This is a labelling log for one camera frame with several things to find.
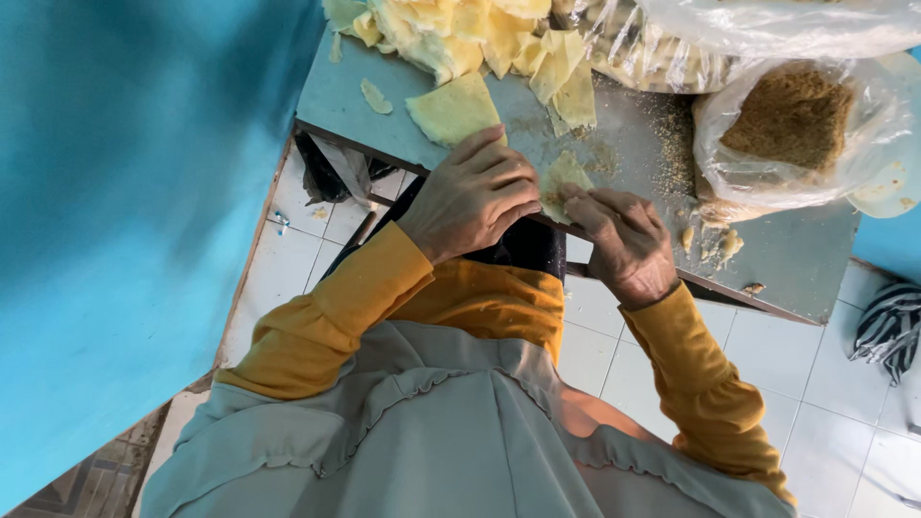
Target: finger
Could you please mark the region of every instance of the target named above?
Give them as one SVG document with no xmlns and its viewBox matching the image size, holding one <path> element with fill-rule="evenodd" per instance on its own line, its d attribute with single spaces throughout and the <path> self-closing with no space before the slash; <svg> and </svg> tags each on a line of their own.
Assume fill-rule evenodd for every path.
<svg viewBox="0 0 921 518">
<path fill-rule="evenodd" d="M 649 200 L 633 193 L 614 191 L 612 189 L 592 189 L 589 195 L 598 202 L 608 206 L 621 217 L 621 220 L 637 232 L 652 234 L 656 226 L 649 220 L 649 214 L 643 202 Z"/>
<path fill-rule="evenodd" d="M 643 208 L 646 210 L 646 215 L 649 217 L 652 226 L 659 230 L 665 230 L 665 223 L 662 223 L 662 218 L 660 218 L 659 213 L 656 212 L 656 206 L 652 205 L 652 202 L 647 200 L 646 203 L 643 204 Z"/>
<path fill-rule="evenodd" d="M 578 186 L 576 183 L 566 182 L 560 186 L 560 194 L 563 195 L 563 198 L 568 200 L 569 198 L 587 198 L 589 193 L 585 192 L 585 189 Z"/>
<path fill-rule="evenodd" d="M 501 189 L 518 180 L 527 180 L 538 184 L 537 171 L 525 160 L 507 159 L 489 168 L 482 174 L 483 180 L 493 189 Z"/>
<path fill-rule="evenodd" d="M 537 185 L 527 180 L 517 180 L 490 193 L 490 204 L 496 217 L 514 206 L 536 202 L 541 196 Z"/>
<path fill-rule="evenodd" d="M 501 142 L 495 141 L 486 145 L 477 151 L 475 155 L 470 157 L 470 159 L 463 162 L 462 167 L 465 172 L 480 174 L 489 171 L 490 168 L 493 168 L 505 160 L 527 161 L 524 155 L 518 153 L 518 151 L 503 145 Z"/>
<path fill-rule="evenodd" d="M 460 144 L 448 154 L 445 161 L 451 164 L 462 164 L 469 160 L 480 149 L 502 138 L 502 135 L 505 133 L 506 126 L 504 124 L 496 124 L 495 126 L 480 130 L 463 139 Z"/>
<path fill-rule="evenodd" d="M 524 218 L 528 214 L 537 214 L 538 212 L 541 212 L 540 202 L 528 202 L 523 205 L 513 206 L 509 210 L 503 212 L 495 219 L 495 223 L 493 224 L 493 233 L 496 235 L 496 239 L 498 240 L 498 236 L 504 234 L 506 230 L 508 230 L 508 227 L 512 226 L 512 223 Z"/>
<path fill-rule="evenodd" d="M 615 247 L 624 246 L 620 236 L 621 229 L 618 228 L 623 222 L 618 218 L 612 218 L 599 202 L 592 198 L 570 198 L 564 209 L 573 221 L 582 225 L 592 242 L 603 242 Z"/>
</svg>

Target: dark pants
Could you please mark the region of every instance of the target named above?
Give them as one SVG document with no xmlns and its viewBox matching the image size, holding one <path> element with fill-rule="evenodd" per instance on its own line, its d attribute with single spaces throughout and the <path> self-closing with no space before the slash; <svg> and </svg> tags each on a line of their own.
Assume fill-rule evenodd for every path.
<svg viewBox="0 0 921 518">
<path fill-rule="evenodd" d="M 371 239 L 388 223 L 400 219 L 413 204 L 413 200 L 425 182 L 426 179 L 421 176 L 416 178 L 403 194 L 400 194 L 400 197 L 367 238 Z M 323 274 L 323 278 L 334 272 L 346 257 L 358 250 L 359 246 L 342 250 Z M 516 266 L 537 270 L 562 281 L 566 274 L 566 235 L 561 230 L 553 229 L 533 219 L 521 218 L 502 234 L 496 244 L 466 253 L 463 257 L 487 265 Z"/>
</svg>

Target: wrinkled hand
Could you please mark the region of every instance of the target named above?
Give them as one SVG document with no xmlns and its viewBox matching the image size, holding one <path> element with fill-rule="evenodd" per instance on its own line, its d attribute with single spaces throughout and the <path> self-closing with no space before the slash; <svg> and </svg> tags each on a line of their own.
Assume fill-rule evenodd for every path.
<svg viewBox="0 0 921 518">
<path fill-rule="evenodd" d="M 493 245 L 519 218 L 541 211 L 537 171 L 497 142 L 504 134 L 500 124 L 467 137 L 397 220 L 432 265 Z"/>
<path fill-rule="evenodd" d="M 671 236 L 649 200 L 611 189 L 563 186 L 566 213 L 595 243 L 589 270 L 627 310 L 666 298 L 678 287 Z"/>
</svg>

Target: black and white striped cloth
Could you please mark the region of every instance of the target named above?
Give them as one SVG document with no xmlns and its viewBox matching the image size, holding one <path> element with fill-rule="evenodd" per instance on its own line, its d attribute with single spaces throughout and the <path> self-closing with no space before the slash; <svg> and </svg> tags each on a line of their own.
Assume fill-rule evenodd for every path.
<svg viewBox="0 0 921 518">
<path fill-rule="evenodd" d="M 921 336 L 921 286 L 896 282 L 880 289 L 857 325 L 850 359 L 882 363 L 898 386 L 912 366 Z"/>
</svg>

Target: metal table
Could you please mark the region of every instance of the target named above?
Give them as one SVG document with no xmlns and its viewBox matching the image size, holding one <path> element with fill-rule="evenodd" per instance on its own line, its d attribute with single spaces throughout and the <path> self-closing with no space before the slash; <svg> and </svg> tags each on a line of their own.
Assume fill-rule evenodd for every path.
<svg viewBox="0 0 921 518">
<path fill-rule="evenodd" d="M 429 142 L 412 122 L 403 100 L 430 91 L 433 77 L 395 55 L 381 55 L 355 38 L 342 39 L 343 60 L 330 63 L 327 31 L 297 104 L 297 118 L 311 133 L 354 147 L 407 171 L 426 175 L 448 154 Z M 362 78 L 393 103 L 393 113 L 371 111 Z M 486 78 L 508 144 L 538 171 L 564 149 L 576 153 L 595 185 L 631 191 L 653 201 L 671 230 L 675 264 L 685 280 L 791 320 L 827 324 L 837 298 L 860 216 L 840 200 L 827 206 L 779 212 L 732 224 L 745 246 L 722 268 L 700 260 L 721 230 L 705 229 L 693 215 L 694 125 L 691 96 L 646 93 L 594 74 L 598 127 L 584 135 L 554 137 L 546 108 L 527 79 Z M 581 235 L 575 228 L 542 221 Z M 694 246 L 685 253 L 682 231 L 694 226 Z M 741 291 L 752 283 L 766 288 L 756 297 Z"/>
</svg>

